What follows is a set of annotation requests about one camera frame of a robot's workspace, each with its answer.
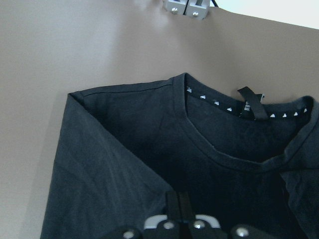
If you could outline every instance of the crew neck collar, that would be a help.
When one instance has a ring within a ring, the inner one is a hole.
[[[299,148],[302,146],[303,142],[306,140],[307,136],[310,134],[313,127],[318,121],[318,103],[310,96],[304,96],[289,103],[264,105],[266,111],[268,112],[294,111],[297,109],[301,110],[308,108],[308,111],[310,111],[309,114],[311,114],[311,118],[309,122],[304,125],[297,133],[297,135],[290,141],[282,154],[268,158],[263,162],[240,159],[218,151],[214,147],[214,145],[212,145],[190,121],[187,116],[187,109],[185,104],[187,86],[201,89],[206,92],[207,96],[213,95],[215,98],[217,97],[221,102],[225,102],[234,107],[243,105],[244,103],[204,85],[188,73],[180,74],[176,77],[173,77],[172,79],[174,111],[182,129],[187,134],[189,139],[193,142],[193,144],[207,157],[209,157],[215,163],[229,169],[253,173],[263,173],[273,170],[280,170],[299,150]],[[306,102],[312,103],[312,109],[310,109],[309,105],[307,105]]]

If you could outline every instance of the screw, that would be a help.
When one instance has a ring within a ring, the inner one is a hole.
[[[249,235],[249,232],[246,228],[237,228],[236,234],[240,237],[246,237]]]
[[[171,12],[172,12],[173,14],[176,14],[176,13],[178,12],[178,9],[177,9],[176,7],[174,7],[174,8],[171,9]]]
[[[165,229],[172,229],[172,228],[174,228],[174,223],[166,222],[166,223],[164,223],[164,228]]]
[[[134,237],[134,233],[132,231],[127,231],[123,234],[123,238],[125,239],[131,239]]]
[[[205,223],[201,220],[195,221],[194,222],[194,227],[197,229],[201,229],[205,227]]]

